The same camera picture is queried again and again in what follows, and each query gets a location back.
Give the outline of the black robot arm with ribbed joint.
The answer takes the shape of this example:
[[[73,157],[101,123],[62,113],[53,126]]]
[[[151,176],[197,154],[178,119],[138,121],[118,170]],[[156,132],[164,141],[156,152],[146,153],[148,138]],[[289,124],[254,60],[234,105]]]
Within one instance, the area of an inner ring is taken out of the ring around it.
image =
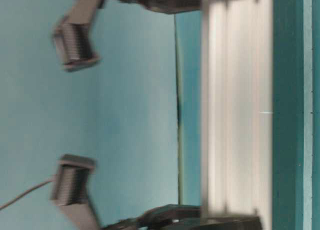
[[[98,63],[99,56],[90,44],[89,32],[98,9],[105,0],[76,0],[53,31],[53,42],[67,72],[78,71]]]

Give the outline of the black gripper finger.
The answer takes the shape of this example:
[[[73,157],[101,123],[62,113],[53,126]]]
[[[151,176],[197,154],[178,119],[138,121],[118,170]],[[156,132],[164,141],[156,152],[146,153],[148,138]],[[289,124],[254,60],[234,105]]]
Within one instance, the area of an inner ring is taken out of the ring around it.
[[[153,12],[178,14],[201,9],[201,0],[139,0],[138,4]]]
[[[174,218],[179,230],[262,230],[257,215],[220,215],[209,218]]]
[[[198,218],[200,206],[169,204],[146,211],[137,218],[139,224],[160,224],[172,220]]]

